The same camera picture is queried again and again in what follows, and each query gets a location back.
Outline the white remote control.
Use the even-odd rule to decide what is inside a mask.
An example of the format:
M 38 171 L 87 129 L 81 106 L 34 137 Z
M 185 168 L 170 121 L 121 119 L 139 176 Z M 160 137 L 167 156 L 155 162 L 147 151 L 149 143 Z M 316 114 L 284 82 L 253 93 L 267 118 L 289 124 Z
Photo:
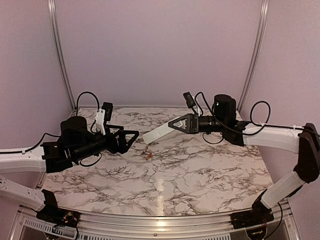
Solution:
M 174 129 L 169 127 L 169 123 L 166 122 L 165 124 L 162 124 L 161 126 L 145 133 L 142 136 L 142 139 L 143 139 L 144 143 L 146 145 L 148 145 L 148 144 L 170 134 L 173 131 L 174 131 Z

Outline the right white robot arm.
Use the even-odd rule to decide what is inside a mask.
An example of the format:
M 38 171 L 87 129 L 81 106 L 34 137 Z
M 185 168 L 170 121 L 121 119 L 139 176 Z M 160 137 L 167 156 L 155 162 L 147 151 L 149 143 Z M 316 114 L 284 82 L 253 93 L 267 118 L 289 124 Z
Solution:
M 247 219 L 258 224 L 267 211 L 304 184 L 320 175 L 320 135 L 312 123 L 304 126 L 279 126 L 236 119 L 236 100 L 226 94 L 214 96 L 210 115 L 196 112 L 168 123 L 168 127 L 186 134 L 221 133 L 222 139 L 236 146 L 260 146 L 289 151 L 298 155 L 294 169 L 265 190 L 252 204 Z

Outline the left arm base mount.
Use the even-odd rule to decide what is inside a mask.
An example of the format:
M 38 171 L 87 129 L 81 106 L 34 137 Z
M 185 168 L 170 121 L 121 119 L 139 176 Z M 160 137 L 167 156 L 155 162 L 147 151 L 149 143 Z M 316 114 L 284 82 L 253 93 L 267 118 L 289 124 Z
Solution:
M 75 210 L 60 208 L 53 192 L 46 189 L 43 189 L 41 192 L 44 194 L 44 207 L 37 211 L 36 217 L 57 226 L 76 228 L 80 219 L 80 213 Z

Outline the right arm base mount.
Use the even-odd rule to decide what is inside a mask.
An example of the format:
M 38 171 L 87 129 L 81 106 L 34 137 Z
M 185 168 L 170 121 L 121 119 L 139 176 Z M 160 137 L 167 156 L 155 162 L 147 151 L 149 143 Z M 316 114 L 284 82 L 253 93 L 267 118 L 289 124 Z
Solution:
M 257 225 L 263 225 L 267 222 L 273 221 L 274 215 L 270 212 L 266 214 L 254 213 L 253 210 L 246 210 L 241 212 L 232 213 L 230 215 L 231 224 L 234 229 L 241 229 L 247 227 L 253 227 Z

